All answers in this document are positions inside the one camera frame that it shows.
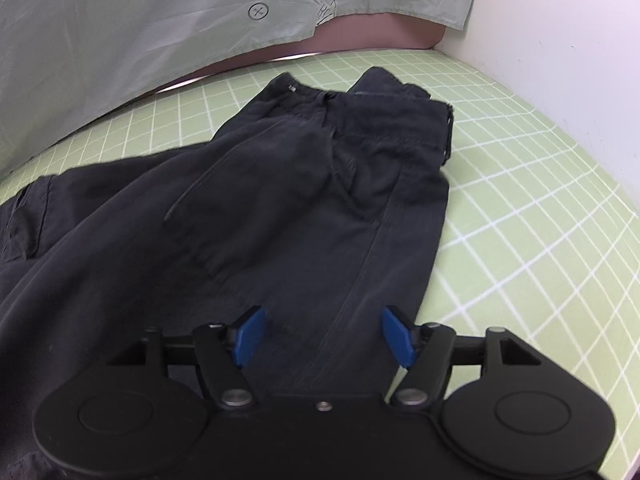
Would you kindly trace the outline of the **black trousers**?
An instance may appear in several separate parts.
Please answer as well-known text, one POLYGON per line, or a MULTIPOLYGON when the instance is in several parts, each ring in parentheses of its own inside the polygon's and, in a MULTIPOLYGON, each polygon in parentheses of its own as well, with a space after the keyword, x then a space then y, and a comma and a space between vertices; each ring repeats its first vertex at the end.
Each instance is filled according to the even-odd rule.
POLYGON ((418 313, 444 224, 452 109, 379 67, 277 76, 213 139, 42 177, 1 208, 1 474, 47 479, 37 405, 150 327, 261 306, 258 392, 384 392, 389 304, 418 313))

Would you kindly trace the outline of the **green grid cutting mat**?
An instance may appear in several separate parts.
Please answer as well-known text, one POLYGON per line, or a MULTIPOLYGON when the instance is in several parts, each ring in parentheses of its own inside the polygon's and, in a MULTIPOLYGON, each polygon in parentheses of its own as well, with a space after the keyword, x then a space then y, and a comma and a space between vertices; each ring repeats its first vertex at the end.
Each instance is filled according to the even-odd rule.
POLYGON ((100 119, 1 179, 3 197, 45 174, 208 140, 268 81, 345 90, 380 66, 454 107, 440 254, 420 310, 457 332, 498 325, 612 406, 606 478, 639 469, 639 214, 570 136, 514 92, 437 51, 281 58, 176 84, 100 119))

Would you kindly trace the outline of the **grey carrot print cloth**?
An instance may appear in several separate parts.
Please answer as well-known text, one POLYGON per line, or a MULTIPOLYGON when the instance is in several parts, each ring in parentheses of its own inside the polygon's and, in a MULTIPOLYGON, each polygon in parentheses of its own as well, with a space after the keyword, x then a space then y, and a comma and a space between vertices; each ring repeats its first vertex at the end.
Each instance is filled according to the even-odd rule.
POLYGON ((472 2, 1 0, 1 168, 205 67, 462 29, 472 2))

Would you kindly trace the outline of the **white foam board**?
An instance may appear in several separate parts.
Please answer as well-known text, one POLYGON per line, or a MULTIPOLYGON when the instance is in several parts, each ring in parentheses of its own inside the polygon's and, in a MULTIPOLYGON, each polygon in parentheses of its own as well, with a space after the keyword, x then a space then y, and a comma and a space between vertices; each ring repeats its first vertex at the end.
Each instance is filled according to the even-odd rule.
POLYGON ((639 0, 474 0, 438 47, 537 107, 639 199, 639 0))

